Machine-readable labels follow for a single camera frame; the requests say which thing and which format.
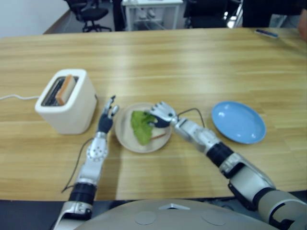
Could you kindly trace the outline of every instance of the black chair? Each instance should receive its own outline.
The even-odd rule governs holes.
[[[188,0],[184,17],[186,28],[227,27],[224,14],[228,0]]]
[[[70,10],[76,15],[76,19],[82,23],[85,23],[82,28],[83,32],[90,32],[95,30],[97,32],[106,29],[112,31],[111,28],[95,24],[94,21],[100,20],[105,17],[109,11],[105,8],[99,7],[98,0],[65,0]]]

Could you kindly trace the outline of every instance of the beige plate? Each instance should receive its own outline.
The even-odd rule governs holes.
[[[153,104],[151,103],[137,103],[129,106],[118,114],[115,124],[115,133],[117,139],[125,148],[133,152],[148,153],[158,150],[167,143],[168,139],[171,136],[170,127],[164,128],[166,135],[151,140],[146,146],[140,145],[133,133],[133,129],[130,125],[132,112],[135,110],[144,111],[146,109],[150,109],[152,106]]]

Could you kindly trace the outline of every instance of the white toaster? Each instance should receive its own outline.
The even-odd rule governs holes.
[[[56,94],[65,78],[72,75],[76,81],[68,100],[60,105]],[[60,134],[80,134],[91,123],[97,96],[84,69],[62,69],[48,83],[35,104],[38,112]]]

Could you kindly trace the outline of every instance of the bread slice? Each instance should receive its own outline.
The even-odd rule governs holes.
[[[57,92],[56,100],[60,105],[65,105],[71,95],[73,88],[76,85],[76,81],[72,75],[68,75],[63,82],[62,87]]]
[[[150,138],[150,140],[158,139],[160,137],[163,137],[164,135],[166,135],[164,128],[153,128],[152,137]]]

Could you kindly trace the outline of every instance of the round plate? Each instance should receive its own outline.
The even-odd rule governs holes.
[[[221,102],[212,109],[216,128],[227,138],[243,144],[261,141],[266,127],[259,114],[238,102]]]
[[[166,135],[163,137],[153,139],[148,145],[142,146],[138,143],[133,129],[130,124],[132,112],[135,110],[144,111],[146,109],[151,109],[154,104],[151,103],[138,103],[129,106],[117,116],[115,123],[115,133],[118,141],[127,149],[138,152],[138,153],[148,153],[153,152],[165,145],[171,136],[171,128],[164,128]]]

